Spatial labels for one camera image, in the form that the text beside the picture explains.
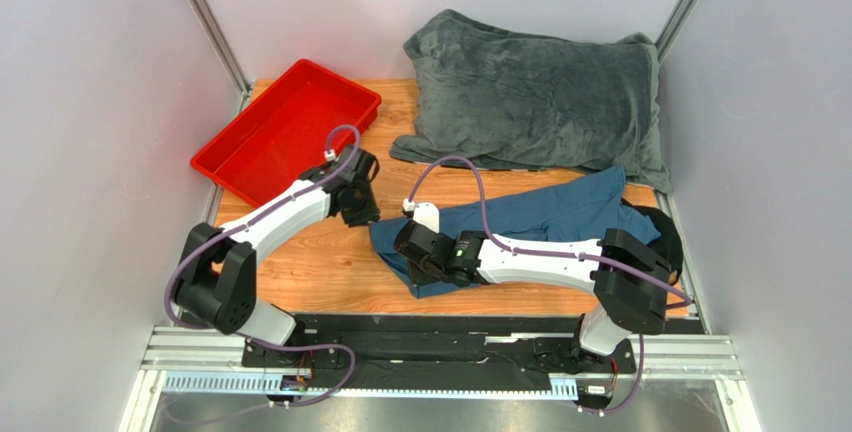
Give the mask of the blue t shirt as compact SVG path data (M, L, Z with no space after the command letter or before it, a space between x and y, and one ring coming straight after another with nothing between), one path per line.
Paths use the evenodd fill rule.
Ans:
M492 232L519 240L574 242L603 238L607 229L621 229L648 245L660 237L651 220L621 203L627 185L621 166L611 167L565 184L489 199L486 211ZM393 248L406 218L369 225L373 251L408 287L415 298L460 290L438 282L415 286L407 277L407 261ZM455 238L482 228L479 202L440 210L440 231Z

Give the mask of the black baseball cap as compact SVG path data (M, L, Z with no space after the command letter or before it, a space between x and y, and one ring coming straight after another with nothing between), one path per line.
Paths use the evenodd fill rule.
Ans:
M680 281L684 264L683 242L675 222L657 208L636 206L625 199L621 199L621 203L648 217L660 233L660 237L651 241L648 247L669 263L669 284L675 286Z

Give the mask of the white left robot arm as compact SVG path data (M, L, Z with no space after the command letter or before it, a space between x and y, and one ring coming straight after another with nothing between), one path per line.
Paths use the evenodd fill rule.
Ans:
M179 307L199 327L223 335L286 345L297 320L259 297L259 266L297 233L327 218L341 217L356 227L380 217L372 190L377 158L353 144L341 155L328 152L326 158L252 213L220 227L193 227L166 287L166 308Z

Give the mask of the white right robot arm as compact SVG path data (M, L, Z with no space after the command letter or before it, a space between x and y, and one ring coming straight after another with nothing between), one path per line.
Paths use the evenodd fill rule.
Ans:
M393 243L412 279L458 287L534 283L594 295L597 306L574 333L578 353L610 356L632 334L660 335L672 292L669 265L626 231L601 239L537 242L463 231L451 238L414 220Z

